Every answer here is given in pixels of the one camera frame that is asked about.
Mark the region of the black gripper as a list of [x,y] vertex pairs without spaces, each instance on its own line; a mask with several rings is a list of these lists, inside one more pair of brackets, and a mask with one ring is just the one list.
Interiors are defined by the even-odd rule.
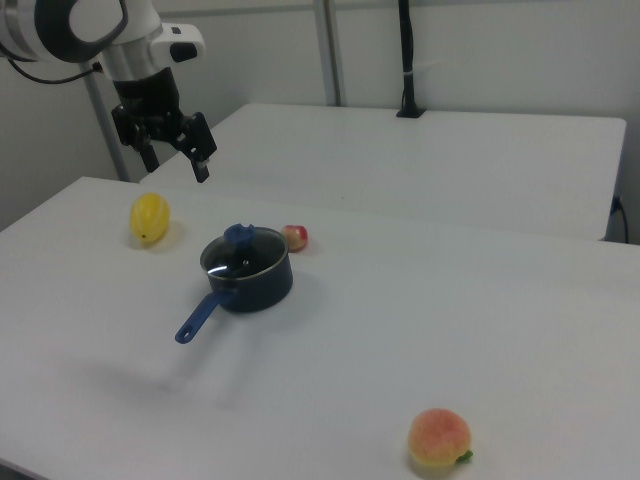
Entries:
[[208,162],[217,145],[201,112],[182,114],[172,70],[166,67],[141,80],[113,84],[120,104],[111,115],[120,143],[132,147],[146,171],[154,172],[160,163],[144,121],[166,121],[170,126],[170,144],[189,159],[196,181],[204,183],[209,178]]

